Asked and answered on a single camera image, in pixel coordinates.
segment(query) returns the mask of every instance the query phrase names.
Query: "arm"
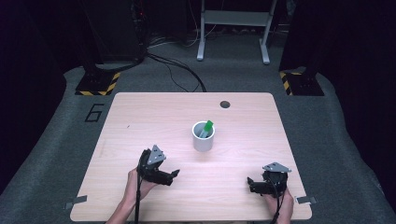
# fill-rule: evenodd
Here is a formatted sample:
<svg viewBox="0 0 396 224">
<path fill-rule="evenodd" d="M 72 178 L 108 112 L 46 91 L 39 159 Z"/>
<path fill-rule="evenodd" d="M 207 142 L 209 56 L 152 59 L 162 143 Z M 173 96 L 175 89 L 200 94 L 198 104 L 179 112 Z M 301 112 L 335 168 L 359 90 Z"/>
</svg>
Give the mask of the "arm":
<svg viewBox="0 0 396 224">
<path fill-rule="evenodd" d="M 142 181 L 140 186 L 141 199 L 144 199 L 151 189 L 157 186 L 156 183 L 148 182 L 146 180 Z M 129 215 L 131 215 L 134 210 L 134 206 L 136 203 L 136 192 L 137 192 L 137 171 L 133 169 L 128 173 L 128 182 L 125 187 L 125 192 L 123 198 L 113 215 L 111 215 L 107 224 L 115 224 L 115 223 L 125 223 L 126 219 Z"/>
<path fill-rule="evenodd" d="M 285 196 L 283 198 L 282 206 L 279 210 L 279 217 L 277 218 L 276 222 L 277 224 L 290 224 L 291 216 L 293 215 L 294 199 L 291 196 L 289 189 L 286 189 L 284 194 Z M 274 215 L 277 207 L 276 198 L 272 197 L 269 194 L 264 194 L 263 197 L 268 204 L 271 215 Z"/>
</svg>

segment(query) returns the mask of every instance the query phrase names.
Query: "tabletop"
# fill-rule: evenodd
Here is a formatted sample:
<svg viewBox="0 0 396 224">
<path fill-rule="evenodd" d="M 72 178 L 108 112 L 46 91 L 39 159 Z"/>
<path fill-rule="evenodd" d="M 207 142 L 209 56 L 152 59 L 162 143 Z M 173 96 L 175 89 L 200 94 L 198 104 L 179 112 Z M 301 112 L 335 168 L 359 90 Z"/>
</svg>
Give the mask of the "tabletop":
<svg viewBox="0 0 396 224">
<path fill-rule="evenodd" d="M 209 119 L 216 127 L 213 147 L 199 152 L 192 145 L 191 127 Z M 122 198 L 128 171 L 153 145 L 166 156 L 160 170 L 180 173 L 171 186 L 155 187 L 141 202 L 141 221 L 272 219 L 263 197 L 250 192 L 247 177 L 261 182 L 262 167 L 274 161 L 291 169 L 290 193 L 305 196 L 272 94 L 121 92 L 78 193 L 87 195 L 87 202 L 74 205 L 71 219 L 106 221 Z M 311 216 L 309 204 L 294 205 L 292 219 Z M 128 220 L 134 220 L 134 212 Z"/>
</svg>

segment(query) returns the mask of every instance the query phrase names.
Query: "black hole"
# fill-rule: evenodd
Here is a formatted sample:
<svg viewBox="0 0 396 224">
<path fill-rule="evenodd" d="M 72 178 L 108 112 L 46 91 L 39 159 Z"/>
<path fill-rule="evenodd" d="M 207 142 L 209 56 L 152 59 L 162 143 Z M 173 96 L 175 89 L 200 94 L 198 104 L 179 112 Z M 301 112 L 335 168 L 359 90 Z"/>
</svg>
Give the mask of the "black hole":
<svg viewBox="0 0 396 224">
<path fill-rule="evenodd" d="M 228 108 L 228 107 L 230 107 L 230 102 L 221 101 L 220 106 L 223 107 L 223 108 Z"/>
</svg>

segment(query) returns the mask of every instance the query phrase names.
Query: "green marker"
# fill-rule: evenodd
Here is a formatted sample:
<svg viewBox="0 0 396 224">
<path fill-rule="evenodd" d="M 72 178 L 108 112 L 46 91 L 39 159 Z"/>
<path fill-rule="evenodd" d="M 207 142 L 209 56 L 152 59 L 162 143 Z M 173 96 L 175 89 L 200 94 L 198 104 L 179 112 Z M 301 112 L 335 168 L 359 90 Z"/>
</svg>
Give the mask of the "green marker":
<svg viewBox="0 0 396 224">
<path fill-rule="evenodd" d="M 208 120 L 205 127 L 202 129 L 201 133 L 199 134 L 200 138 L 207 138 L 209 131 L 212 129 L 213 122 Z"/>
</svg>

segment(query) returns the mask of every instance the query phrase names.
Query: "white cup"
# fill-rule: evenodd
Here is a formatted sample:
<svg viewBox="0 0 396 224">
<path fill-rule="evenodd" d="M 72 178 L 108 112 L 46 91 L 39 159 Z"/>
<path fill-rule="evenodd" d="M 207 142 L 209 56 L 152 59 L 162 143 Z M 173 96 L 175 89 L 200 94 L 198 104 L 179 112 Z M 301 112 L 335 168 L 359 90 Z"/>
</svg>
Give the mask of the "white cup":
<svg viewBox="0 0 396 224">
<path fill-rule="evenodd" d="M 215 136 L 215 125 L 212 125 L 212 128 L 208 132 L 206 138 L 199 137 L 205 125 L 206 121 L 199 121 L 192 126 L 192 142 L 194 144 L 194 148 L 202 152 L 208 151 L 212 148 L 213 138 Z"/>
</svg>

